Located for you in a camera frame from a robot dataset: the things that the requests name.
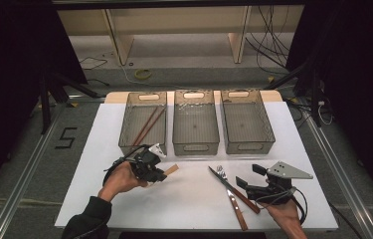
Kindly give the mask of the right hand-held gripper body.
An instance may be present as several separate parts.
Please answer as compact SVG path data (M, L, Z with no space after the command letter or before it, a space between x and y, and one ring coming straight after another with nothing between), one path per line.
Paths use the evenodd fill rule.
M249 185L245 189L250 200L266 204L286 204L293 197L293 179L312 179L313 176L285 162L278 161L266 168L266 187Z

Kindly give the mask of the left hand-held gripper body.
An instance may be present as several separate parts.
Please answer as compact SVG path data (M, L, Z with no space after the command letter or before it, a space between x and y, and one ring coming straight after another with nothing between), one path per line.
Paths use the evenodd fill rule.
M157 167L164 157L165 154L158 143L144 145L143 151L139 152L130 162L131 169L136 177L148 182L152 175L159 174L152 171L152 166Z

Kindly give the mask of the small wooden-handled spoon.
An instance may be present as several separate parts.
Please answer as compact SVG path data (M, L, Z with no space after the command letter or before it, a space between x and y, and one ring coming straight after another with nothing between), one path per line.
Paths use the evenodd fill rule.
M163 174L166 175L166 176L168 176L169 174L175 172L178 169L179 169L178 165L174 164L171 167L169 167L167 170L165 170Z

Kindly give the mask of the wooden-handled steel knife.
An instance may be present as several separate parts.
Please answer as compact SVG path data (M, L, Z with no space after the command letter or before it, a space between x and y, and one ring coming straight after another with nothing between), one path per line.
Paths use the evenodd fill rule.
M243 193L241 193L228 181L227 175L223 168L221 168L220 170L214 170L211 166L209 166L209 170L220 180L220 182L227 189L238 196L251 210L253 210L257 214L261 212L261 209L255 203L248 199Z

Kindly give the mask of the wooden-handled steel fork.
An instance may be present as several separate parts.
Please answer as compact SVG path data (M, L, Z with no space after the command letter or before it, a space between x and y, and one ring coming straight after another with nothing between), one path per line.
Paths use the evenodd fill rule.
M216 170L217 170L217 173L220 176L222 176L224 179L227 180L227 175L226 175L222 165L218 165ZM240 207L239 207L238 202L235 198L235 195L232 193L232 191L230 189L226 189L226 190L227 190L227 194L229 196L229 199L231 201L232 207L234 209L234 212L236 214L236 217L238 219L238 222L241 226L242 231L247 231L248 230L248 225L247 225L246 220L245 220L245 218L242 214L242 211L240 210Z

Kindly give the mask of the brown wooden chopstick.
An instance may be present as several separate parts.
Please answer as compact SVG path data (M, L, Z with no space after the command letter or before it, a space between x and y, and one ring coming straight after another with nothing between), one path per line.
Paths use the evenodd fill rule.
M150 121L150 123L148 124L147 128L145 129L145 132L142 134L142 136L140 138L140 142L139 142L138 145L140 145L142 143L142 141L146 138L146 136L152 130L152 128L154 127L154 125L159 121L159 119L165 113L165 111L166 111L166 108L162 108L159 113L155 113L155 115L153 116L152 120Z
M140 138L142 136L142 134L145 132L145 129L147 128L148 124L150 123L150 121L152 120L153 116L155 115L156 111L157 111L157 108L156 107L153 112L151 113L151 115L149 116L149 118L147 119L147 121L145 122L145 124L143 125L142 129L139 131L138 135L136 136L135 140L133 141L133 146L136 146L139 144L140 142Z

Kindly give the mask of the grey translucent plastic bin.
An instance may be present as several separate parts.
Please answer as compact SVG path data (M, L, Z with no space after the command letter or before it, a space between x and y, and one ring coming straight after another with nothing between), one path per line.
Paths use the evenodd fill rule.
M217 154L220 136L213 91L175 92L172 143L177 156Z
M276 142L261 91L221 91L227 154L268 154Z
M133 141L156 107L158 107L157 113L159 113L162 108L166 108L166 111L140 145L154 145L158 143L163 152L166 153L167 93L137 92L128 94L125 105L118 142L118 146L123 154L128 154L135 148L135 146L132 145Z

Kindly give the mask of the person's left hand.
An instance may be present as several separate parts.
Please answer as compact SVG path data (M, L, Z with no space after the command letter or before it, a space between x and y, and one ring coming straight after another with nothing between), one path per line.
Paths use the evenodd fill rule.
M128 162L120 164L107 179L102 189L98 192L97 197L111 202L119 193L127 192L135 187L146 187L147 181L138 179Z

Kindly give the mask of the person's right hand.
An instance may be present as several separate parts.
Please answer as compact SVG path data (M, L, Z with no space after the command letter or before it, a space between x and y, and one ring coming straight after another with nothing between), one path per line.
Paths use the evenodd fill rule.
M286 204L271 205L262 203L262 206L269 212L276 224L286 234L297 234L302 231L299 221L296 204L290 200Z

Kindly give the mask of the white table cover sheet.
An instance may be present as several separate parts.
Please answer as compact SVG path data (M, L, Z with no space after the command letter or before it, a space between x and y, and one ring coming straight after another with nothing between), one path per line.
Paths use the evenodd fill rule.
M226 188L210 172L212 168L223 166L232 184L239 176L252 185L264 185L266 179L252 170L254 163L269 168L283 161L314 174L286 104L270 102L265 107L276 137L268 154L228 155L220 145L214 156L177 157L168 149L159 167L176 164L179 169L162 182L117 195L108 226L121 231L240 231ZM101 188L104 171L121 156L118 138L123 113L123 104L99 107L55 222L57 227L66 226L72 216L84 210Z

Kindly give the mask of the black metal stand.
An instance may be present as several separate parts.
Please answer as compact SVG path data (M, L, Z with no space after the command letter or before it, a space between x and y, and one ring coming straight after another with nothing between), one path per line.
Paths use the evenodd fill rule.
M39 86L43 117L42 133L47 132L52 122L49 96L52 96L59 104L65 104L69 100L69 95L64 86L70 86L93 99L104 98L104 95L94 92L57 72L45 73L39 80Z
M296 97L303 97L307 93L310 93L310 116L317 126L321 126L318 113L318 103L320 101L320 79L317 76L313 63L303 63L279 80L275 80L273 83L269 84L266 87L266 90L274 90L292 79L297 79L297 82L293 87L293 92Z

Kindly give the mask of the yellow tape roll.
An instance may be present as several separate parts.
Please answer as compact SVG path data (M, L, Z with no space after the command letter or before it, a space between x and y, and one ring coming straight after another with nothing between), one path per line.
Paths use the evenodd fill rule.
M146 80L146 79L149 79L151 77L152 73L150 70L148 69L138 69L134 72L134 76L138 79L138 80Z

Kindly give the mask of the black curtain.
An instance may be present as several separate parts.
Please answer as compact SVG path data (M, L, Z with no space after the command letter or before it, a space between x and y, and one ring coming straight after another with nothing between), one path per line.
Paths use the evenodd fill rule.
M50 72L87 81L52 0L0 0L0 168Z
M353 149L373 180L373 0L303 0L286 67L314 49L329 18L337 18L320 48L316 72Z

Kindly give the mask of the light wooden desk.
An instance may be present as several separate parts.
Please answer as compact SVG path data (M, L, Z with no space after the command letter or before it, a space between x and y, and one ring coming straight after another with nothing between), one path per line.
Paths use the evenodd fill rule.
M296 30L301 5L180 7L139 9L60 10L70 36L108 36L118 62L124 65L136 35L209 34L228 36L233 61L242 62L245 35Z

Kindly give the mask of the aluminium floor rail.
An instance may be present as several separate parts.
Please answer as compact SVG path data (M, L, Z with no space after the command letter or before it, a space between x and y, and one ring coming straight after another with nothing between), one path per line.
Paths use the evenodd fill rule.
M0 197L0 239L3 239L22 201L23 195L35 174L65 107L66 106L62 104L56 104L53 109L50 125L34 140L35 147L30 151L25 164L22 166L22 171L17 173L17 181L10 187L10 193L6 197Z
M373 216L368 210L368 207L356 192L355 187L350 181L350 177L346 174L343 166L339 162L339 158L323 130L317 126L309 113L303 113L302 115L306 117L305 122L308 124L312 134L314 135L330 170L336 178L337 183L363 232L363 235L366 239L373 239Z

